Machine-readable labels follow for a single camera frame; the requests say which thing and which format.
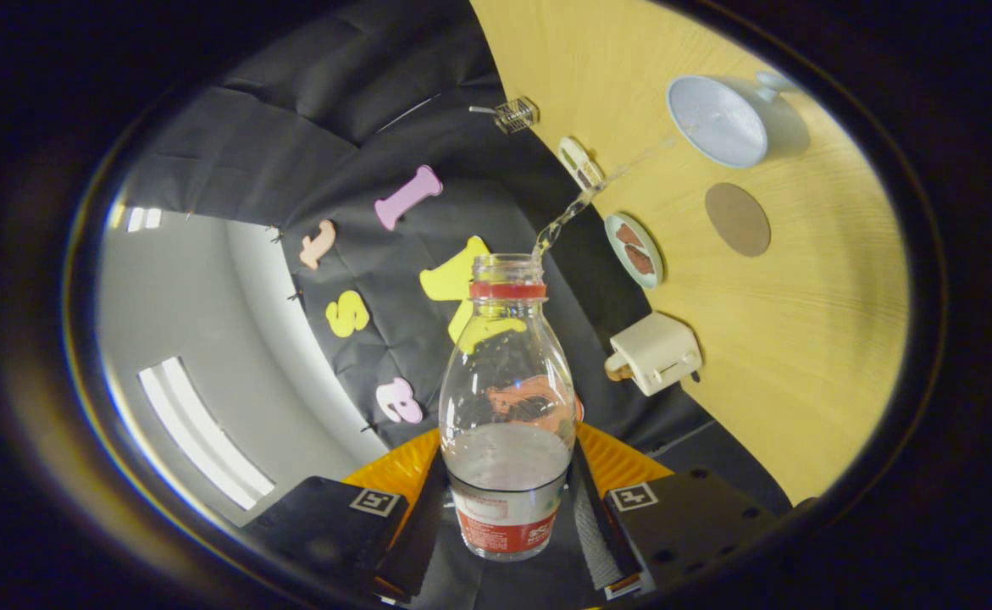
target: pink foam letter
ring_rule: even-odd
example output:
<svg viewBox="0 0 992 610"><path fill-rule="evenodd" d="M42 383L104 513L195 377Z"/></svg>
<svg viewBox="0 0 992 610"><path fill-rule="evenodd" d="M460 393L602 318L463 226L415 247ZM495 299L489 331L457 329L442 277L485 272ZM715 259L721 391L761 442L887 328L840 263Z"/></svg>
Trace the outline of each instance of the pink foam letter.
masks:
<svg viewBox="0 0 992 610"><path fill-rule="evenodd" d="M406 182L406 185L387 198L375 202L375 215L387 231L393 231L398 219L412 206L417 205L426 197L442 193L442 182L435 176L435 171L427 165L417 168L417 176Z"/></svg>

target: water stream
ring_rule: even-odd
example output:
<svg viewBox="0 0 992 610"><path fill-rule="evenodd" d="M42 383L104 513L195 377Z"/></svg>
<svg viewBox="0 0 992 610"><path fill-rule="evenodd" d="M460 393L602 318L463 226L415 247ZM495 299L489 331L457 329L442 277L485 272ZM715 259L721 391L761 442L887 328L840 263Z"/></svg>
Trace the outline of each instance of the water stream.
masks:
<svg viewBox="0 0 992 610"><path fill-rule="evenodd" d="M611 185L619 178L627 176L627 174L630 173L636 165L648 161L648 159L654 158L661 153L662 150L672 147L674 143L677 143L677 134L670 134L669 136L666 136L666 138L661 142L658 142L654 144L654 146L648 147L638 155L635 155L635 158L632 158L631 161L628 161L623 165L616 166L616 169L609 171L608 175L605 176L602 181L597 182L596 185L593 185L593 188L584 190L578 194L578 196L574 198L574 201L570 202L570 205L564 209L563 213L561 213L560 216L557 216L557 219L553 220L552 223L538 233L537 242L534 244L534 258L541 258L541 256L545 255L545 253L549 251L549 248L552 247L552 244L555 243L557 238L560 236L560 231L563 230L564 225L569 223L574 216L577 216L579 212L584 211L587 206L592 204L593 197L596 197L597 193L605 190L608 185Z"/></svg>

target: white wall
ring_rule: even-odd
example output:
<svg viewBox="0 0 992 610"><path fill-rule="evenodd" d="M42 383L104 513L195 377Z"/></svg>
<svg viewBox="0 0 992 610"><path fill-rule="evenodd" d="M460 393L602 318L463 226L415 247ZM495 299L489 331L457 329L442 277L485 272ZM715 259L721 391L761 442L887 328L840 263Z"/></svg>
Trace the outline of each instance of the white wall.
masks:
<svg viewBox="0 0 992 610"><path fill-rule="evenodd" d="M263 296L260 291L280 289L282 274L291 285L283 259L274 261L264 253L245 258L241 238L252 232L236 231L237 238L230 242L227 224L165 213L157 229L128 233L119 225L109 231L97 293L97 333L117 404L129 409L132 424L140 429L135 436L144 435L150 453L166 470L165 478L190 502L201 502L243 525L307 476L344 478L385 449L378 441L371 445L337 439L348 414L357 419L359 414L347 398L341 401L344 391L333 374L326 377L329 364L323 358L320 366L316 356L321 357L321 352L310 329L306 324L295 327L294 317L282 318L282 324L293 324L288 330L264 319L275 315L268 302L278 301L279 295ZM268 242L271 236L266 232L262 237ZM280 251L276 244L270 246ZM266 286L247 286L245 292L236 262L241 263L244 277L262 275L260 281ZM269 342L252 310L262 314ZM310 340L294 337L295 345L290 347L283 332ZM285 353L289 372L279 364L271 343L293 351ZM136 374L171 356L183 360L195 389L225 433L274 480L274 491L252 510L240 509L194 468L148 404ZM291 379L302 380L304 397ZM357 439L362 427L352 428Z"/></svg>
<svg viewBox="0 0 992 610"><path fill-rule="evenodd" d="M361 463L385 455L386 445L374 432L360 432L368 422L337 382L301 304L289 300L296 288L280 244L272 241L276 232L261 225L227 223L224 233L255 324L303 402Z"/></svg>

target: red label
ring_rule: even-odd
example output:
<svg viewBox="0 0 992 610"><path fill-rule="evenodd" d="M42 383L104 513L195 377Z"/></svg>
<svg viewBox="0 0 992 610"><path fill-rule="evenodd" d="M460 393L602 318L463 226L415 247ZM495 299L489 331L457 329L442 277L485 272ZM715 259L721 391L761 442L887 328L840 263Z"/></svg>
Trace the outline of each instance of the red label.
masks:
<svg viewBox="0 0 992 610"><path fill-rule="evenodd" d="M488 552L523 552L549 540L552 524L557 518L553 511L549 517L534 524L490 525L466 517L457 511L457 521L462 525L462 533L469 544Z"/></svg>

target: white device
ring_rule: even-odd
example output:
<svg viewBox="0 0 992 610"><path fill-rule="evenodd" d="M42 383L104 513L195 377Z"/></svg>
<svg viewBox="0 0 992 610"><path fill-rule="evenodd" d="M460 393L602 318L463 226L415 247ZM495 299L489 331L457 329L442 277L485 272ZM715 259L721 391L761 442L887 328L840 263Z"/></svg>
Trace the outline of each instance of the white device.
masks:
<svg viewBox="0 0 992 610"><path fill-rule="evenodd" d="M609 342L616 351L605 360L609 377L619 379L630 374L647 397L702 366L696 333L688 325L663 313L651 313L617 333Z"/></svg>

